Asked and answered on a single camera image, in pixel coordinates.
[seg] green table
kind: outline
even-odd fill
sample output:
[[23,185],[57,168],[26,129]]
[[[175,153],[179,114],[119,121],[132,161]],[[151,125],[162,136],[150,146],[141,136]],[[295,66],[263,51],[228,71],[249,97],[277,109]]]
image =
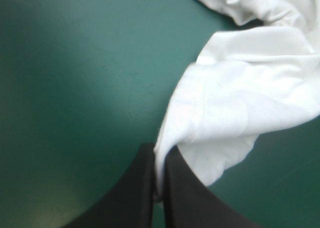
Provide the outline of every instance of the green table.
[[[56,228],[94,204],[156,140],[212,33],[235,29],[196,0],[0,0],[0,227]],[[319,129],[261,136],[212,191],[265,227],[320,227]]]

